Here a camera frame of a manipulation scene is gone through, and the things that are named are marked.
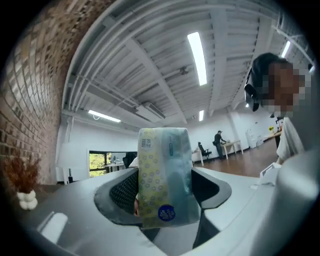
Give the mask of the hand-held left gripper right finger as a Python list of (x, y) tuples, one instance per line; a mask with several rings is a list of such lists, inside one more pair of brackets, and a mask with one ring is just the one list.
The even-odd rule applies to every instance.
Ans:
[(201, 218), (191, 256), (275, 256), (298, 252), (316, 199), (261, 185), (260, 178), (194, 168)]

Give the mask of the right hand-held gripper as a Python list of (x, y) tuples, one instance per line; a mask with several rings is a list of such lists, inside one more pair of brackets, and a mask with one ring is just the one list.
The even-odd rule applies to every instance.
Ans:
[(313, 149), (272, 163), (260, 173), (259, 183), (282, 188), (296, 197), (315, 200), (320, 193), (320, 150)]

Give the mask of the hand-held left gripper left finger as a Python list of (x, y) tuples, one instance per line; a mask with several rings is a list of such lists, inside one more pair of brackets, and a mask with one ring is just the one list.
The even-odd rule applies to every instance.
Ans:
[(135, 216), (138, 170), (65, 185), (26, 214), (32, 239), (52, 256), (159, 256)]

